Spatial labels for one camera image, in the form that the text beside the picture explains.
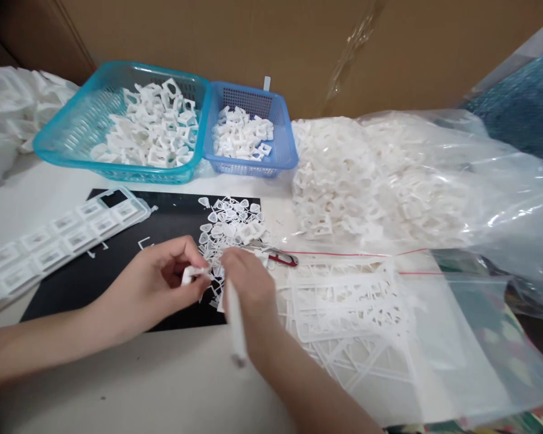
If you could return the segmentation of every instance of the black mat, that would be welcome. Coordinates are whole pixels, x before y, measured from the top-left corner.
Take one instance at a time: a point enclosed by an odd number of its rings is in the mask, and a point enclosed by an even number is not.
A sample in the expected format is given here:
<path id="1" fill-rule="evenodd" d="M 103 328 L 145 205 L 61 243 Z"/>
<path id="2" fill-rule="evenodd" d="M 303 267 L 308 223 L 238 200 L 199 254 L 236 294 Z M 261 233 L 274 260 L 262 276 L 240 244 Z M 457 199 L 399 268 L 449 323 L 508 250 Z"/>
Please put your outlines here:
<path id="1" fill-rule="evenodd" d="M 89 199 L 103 191 L 93 190 Z M 110 286 L 140 251 L 138 242 L 143 238 L 150 237 L 142 243 L 143 246 L 158 244 L 187 234 L 191 235 L 196 243 L 199 242 L 201 235 L 199 226 L 208 223 L 207 217 L 211 213 L 210 209 L 205 209 L 197 201 L 202 196 L 137 191 L 133 194 L 144 199 L 150 207 L 157 205 L 159 210 L 153 212 L 144 222 L 108 239 L 107 250 L 103 250 L 102 245 L 91 249 L 90 251 L 95 254 L 94 259 L 84 253 L 44 279 L 21 321 L 87 306 Z M 209 203 L 212 205 L 217 199 L 223 198 L 205 197 L 209 198 Z M 244 198 L 236 197 L 235 199 L 241 201 Z M 250 203 L 260 203 L 259 199 L 247 199 Z M 149 331 L 225 324 L 224 315 L 209 305 L 211 299 L 212 297 L 206 295 L 201 304 L 195 303 L 165 318 Z"/>

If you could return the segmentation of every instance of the blue plastic basket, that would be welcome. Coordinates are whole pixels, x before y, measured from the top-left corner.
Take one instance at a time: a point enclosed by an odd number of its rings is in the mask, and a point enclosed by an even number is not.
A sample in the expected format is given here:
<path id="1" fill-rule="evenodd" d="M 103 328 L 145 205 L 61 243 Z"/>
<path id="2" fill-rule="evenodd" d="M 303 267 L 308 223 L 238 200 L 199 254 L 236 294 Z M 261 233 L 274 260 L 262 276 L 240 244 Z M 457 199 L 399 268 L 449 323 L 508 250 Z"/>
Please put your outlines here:
<path id="1" fill-rule="evenodd" d="M 284 97 L 253 87 L 214 81 L 213 94 L 205 136 L 205 159 L 216 172 L 273 178 L 281 171 L 297 166 L 297 151 L 291 131 L 290 115 Z M 219 112 L 228 105 L 244 109 L 250 116 L 258 115 L 273 123 L 273 140 L 270 155 L 261 162 L 216 156 L 213 150 L 212 129 L 217 125 Z"/>
<path id="2" fill-rule="evenodd" d="M 106 134 L 114 125 L 109 114 L 124 115 L 127 111 L 122 88 L 135 92 L 135 84 L 161 85 L 171 77 L 185 98 L 195 101 L 199 128 L 191 161 L 172 169 L 93 161 L 91 149 L 106 142 Z M 40 158 L 54 165 L 89 169 L 112 180 L 183 184 L 191 180 L 203 157 L 203 139 L 207 129 L 207 116 L 203 116 L 203 112 L 210 104 L 211 85 L 202 77 L 142 63 L 109 62 L 102 65 L 37 134 L 34 150 Z"/>

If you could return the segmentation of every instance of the white table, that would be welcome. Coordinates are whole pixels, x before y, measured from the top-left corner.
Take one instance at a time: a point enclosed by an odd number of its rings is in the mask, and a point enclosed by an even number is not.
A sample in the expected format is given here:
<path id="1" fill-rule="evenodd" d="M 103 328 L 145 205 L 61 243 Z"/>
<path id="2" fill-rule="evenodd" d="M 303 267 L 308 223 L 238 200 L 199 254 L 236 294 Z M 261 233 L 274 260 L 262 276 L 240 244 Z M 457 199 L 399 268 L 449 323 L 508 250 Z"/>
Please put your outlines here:
<path id="1" fill-rule="evenodd" d="M 14 172 L 0 187 L 0 246 L 82 203 L 91 189 L 119 185 L 89 171 L 47 164 L 35 156 L 23 156 Z M 268 222 L 276 220 L 273 213 L 290 212 L 287 182 L 214 176 L 207 173 L 182 186 L 126 186 L 131 190 L 261 197 Z M 35 291 L 0 312 L 0 326 L 17 323 Z M 227 333 L 226 326 L 148 333 L 23 380 L 1 394 L 0 424 L 5 432 L 40 434 L 293 432 L 282 403 L 257 372 L 250 368 L 239 373 L 234 368 Z M 439 379 L 418 357 L 415 364 L 424 420 L 454 418 Z M 394 413 L 393 409 L 376 407 L 373 415 L 377 419 L 393 420 L 385 415 Z"/>

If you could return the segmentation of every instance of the teal plastic basket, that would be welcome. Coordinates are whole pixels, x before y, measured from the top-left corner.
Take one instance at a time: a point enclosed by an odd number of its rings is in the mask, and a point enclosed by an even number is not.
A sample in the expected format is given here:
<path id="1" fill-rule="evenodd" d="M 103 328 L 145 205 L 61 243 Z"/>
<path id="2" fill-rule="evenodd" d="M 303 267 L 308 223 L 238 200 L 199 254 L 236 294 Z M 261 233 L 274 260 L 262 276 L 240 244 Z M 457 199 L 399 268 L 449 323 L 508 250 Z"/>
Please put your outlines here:
<path id="1" fill-rule="evenodd" d="M 91 149 L 106 143 L 106 134 L 114 125 L 109 115 L 127 112 L 122 89 L 135 92 L 135 84 L 161 85 L 169 78 L 175 80 L 185 98 L 195 101 L 199 128 L 191 161 L 171 169 L 93 161 Z M 211 85 L 202 77 L 129 61 L 105 63 L 37 134 L 34 151 L 54 165 L 88 169 L 116 181 L 183 184 L 191 180 L 195 167 L 203 158 L 210 105 Z"/>

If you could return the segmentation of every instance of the cardboard wall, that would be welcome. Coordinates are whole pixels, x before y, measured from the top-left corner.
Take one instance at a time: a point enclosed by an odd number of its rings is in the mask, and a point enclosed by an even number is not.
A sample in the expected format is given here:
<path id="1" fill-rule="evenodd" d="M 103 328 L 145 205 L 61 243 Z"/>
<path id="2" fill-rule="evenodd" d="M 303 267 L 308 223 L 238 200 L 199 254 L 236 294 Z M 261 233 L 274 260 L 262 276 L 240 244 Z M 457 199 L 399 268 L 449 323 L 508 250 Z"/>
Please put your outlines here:
<path id="1" fill-rule="evenodd" d="M 381 0 L 332 114 L 451 107 L 543 26 L 543 0 Z M 27 68 L 81 83 L 94 65 L 135 60 L 262 87 L 290 116 L 317 117 L 346 39 L 370 0 L 11 0 L 40 17 L 10 25 L 5 46 Z M 21 41 L 30 30 L 38 33 Z M 36 39 L 50 33 L 48 50 Z M 75 38 L 72 44 L 68 39 Z M 72 52 L 61 52 L 61 46 Z"/>
<path id="2" fill-rule="evenodd" d="M 0 1 L 0 44 L 23 68 L 43 69 L 78 84 L 96 69 L 57 1 Z"/>

